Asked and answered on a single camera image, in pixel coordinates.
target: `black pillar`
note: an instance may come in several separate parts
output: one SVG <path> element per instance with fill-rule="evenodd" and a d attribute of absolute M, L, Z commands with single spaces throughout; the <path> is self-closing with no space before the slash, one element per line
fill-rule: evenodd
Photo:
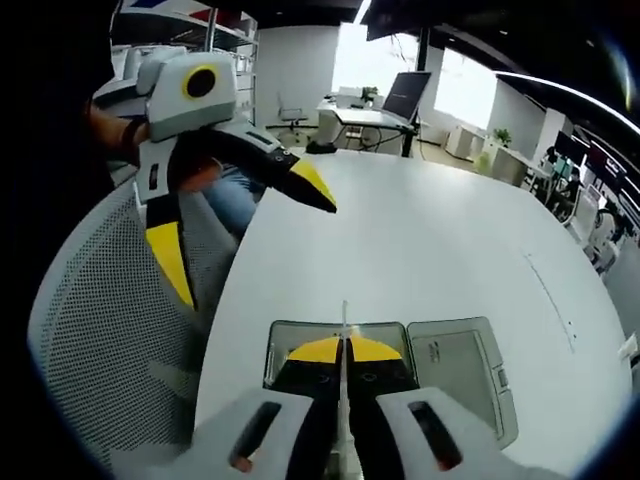
<path fill-rule="evenodd" d="M 423 28 L 420 30 L 420 41 L 418 44 L 418 57 L 416 58 L 416 72 L 423 72 L 427 66 L 427 51 L 429 49 L 429 29 Z M 414 128 L 420 128 L 418 119 L 413 118 L 412 125 Z M 411 144 L 413 143 L 413 133 L 408 133 L 404 136 L 404 142 L 402 143 L 402 156 L 411 156 Z"/>

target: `yellow ring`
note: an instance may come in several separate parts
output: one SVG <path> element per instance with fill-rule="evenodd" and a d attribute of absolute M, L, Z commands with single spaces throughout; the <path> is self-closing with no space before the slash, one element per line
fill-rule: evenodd
<path fill-rule="evenodd" d="M 193 97 L 189 95 L 189 91 L 187 90 L 187 85 L 189 84 L 189 80 L 191 80 L 191 77 L 193 77 L 196 73 L 203 70 L 209 70 L 211 73 L 213 73 L 215 79 L 218 80 L 218 70 L 214 65 L 200 65 L 199 67 L 195 67 L 194 69 L 192 69 L 189 73 L 187 73 L 187 76 L 184 77 L 184 80 L 182 81 L 182 94 L 185 97 L 187 97 L 189 100 L 199 100 L 200 98 L 202 98 L 202 97 Z"/>

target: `computer monitor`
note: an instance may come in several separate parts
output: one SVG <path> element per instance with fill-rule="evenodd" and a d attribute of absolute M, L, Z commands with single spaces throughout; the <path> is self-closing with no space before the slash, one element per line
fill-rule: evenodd
<path fill-rule="evenodd" d="M 413 121 L 429 78 L 431 78 L 429 72 L 399 73 L 382 110 L 399 115 L 410 122 Z"/>

